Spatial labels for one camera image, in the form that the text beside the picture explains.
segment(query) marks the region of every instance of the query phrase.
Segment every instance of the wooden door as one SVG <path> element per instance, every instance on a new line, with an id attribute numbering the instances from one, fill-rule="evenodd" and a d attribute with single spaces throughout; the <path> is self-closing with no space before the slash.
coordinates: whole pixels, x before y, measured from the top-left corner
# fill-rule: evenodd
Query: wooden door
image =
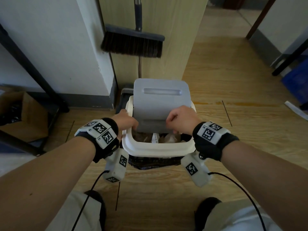
<path id="1" fill-rule="evenodd" d="M 134 0 L 99 0 L 105 24 L 135 29 Z M 142 31 L 165 36 L 161 58 L 142 58 L 142 77 L 181 80 L 208 0 L 141 0 Z M 120 88 L 138 78 L 137 57 L 111 54 Z"/>

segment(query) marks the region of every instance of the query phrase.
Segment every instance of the hand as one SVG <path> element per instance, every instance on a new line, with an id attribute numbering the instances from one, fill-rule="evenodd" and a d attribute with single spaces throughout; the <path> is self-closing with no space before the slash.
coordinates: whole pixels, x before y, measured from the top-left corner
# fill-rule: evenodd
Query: hand
<path id="1" fill-rule="evenodd" d="M 111 119 L 113 119 L 117 123 L 119 128 L 119 135 L 121 134 L 121 136 L 123 130 L 127 130 L 131 127 L 135 130 L 139 125 L 138 121 L 135 118 L 130 117 L 127 114 L 126 109 L 121 109 L 121 111 L 118 114 L 114 115 Z"/>
<path id="2" fill-rule="evenodd" d="M 174 133 L 180 132 L 193 135 L 194 128 L 201 122 L 192 108 L 182 105 L 169 113 L 166 119 L 166 126 L 168 129 L 173 129 Z"/>

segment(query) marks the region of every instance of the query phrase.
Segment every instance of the broom handle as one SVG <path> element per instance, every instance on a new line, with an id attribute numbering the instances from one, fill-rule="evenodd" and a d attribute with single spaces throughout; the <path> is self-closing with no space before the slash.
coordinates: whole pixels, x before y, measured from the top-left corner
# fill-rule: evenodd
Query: broom handle
<path id="1" fill-rule="evenodd" d="M 142 3 L 141 0 L 134 0 L 135 2 L 135 23 L 136 31 L 142 31 Z M 141 78 L 141 58 L 138 56 L 138 78 Z"/>

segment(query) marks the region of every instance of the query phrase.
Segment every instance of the black wrist strap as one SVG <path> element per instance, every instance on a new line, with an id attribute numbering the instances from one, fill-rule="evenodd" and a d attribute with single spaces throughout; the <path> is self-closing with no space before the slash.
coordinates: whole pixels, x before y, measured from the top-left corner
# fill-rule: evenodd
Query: black wrist strap
<path id="1" fill-rule="evenodd" d="M 112 130 L 115 132 L 116 135 L 118 135 L 119 133 L 119 128 L 118 128 L 118 125 L 117 123 L 111 119 L 111 118 L 102 118 L 102 120 L 104 120 L 106 123 L 108 123 Z M 96 142 L 96 139 L 94 137 L 92 137 L 91 135 L 89 135 L 87 132 L 79 132 L 76 136 L 82 136 L 88 140 L 90 140 L 94 146 L 95 146 L 95 149 L 96 149 L 96 152 L 95 152 L 95 157 L 93 159 L 93 161 L 95 163 L 97 163 L 100 159 L 105 159 L 106 157 L 112 155 L 112 153 L 118 149 L 119 147 L 119 144 L 120 144 L 120 141 L 115 138 L 114 140 L 112 140 L 112 142 L 104 149 L 102 149 L 98 143 Z"/>
<path id="2" fill-rule="evenodd" d="M 205 122 L 199 123 L 192 132 L 196 150 L 200 152 L 200 154 L 204 156 L 204 158 L 211 158 L 220 161 L 222 156 L 222 150 L 224 149 L 224 147 L 233 141 L 239 140 L 239 138 L 230 133 L 226 133 L 222 135 L 218 143 L 214 145 L 211 142 L 197 135 L 199 129 L 204 123 Z"/>

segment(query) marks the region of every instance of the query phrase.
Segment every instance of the broom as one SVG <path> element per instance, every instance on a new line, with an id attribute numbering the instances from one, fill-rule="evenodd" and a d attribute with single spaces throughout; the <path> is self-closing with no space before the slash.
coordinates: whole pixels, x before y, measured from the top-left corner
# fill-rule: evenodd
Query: broom
<path id="1" fill-rule="evenodd" d="M 142 32 L 142 3 L 141 0 L 134 0 L 134 2 L 136 29 L 106 24 L 101 48 L 106 52 L 138 56 L 138 77 L 141 78 L 140 57 L 160 58 L 165 37 Z"/>

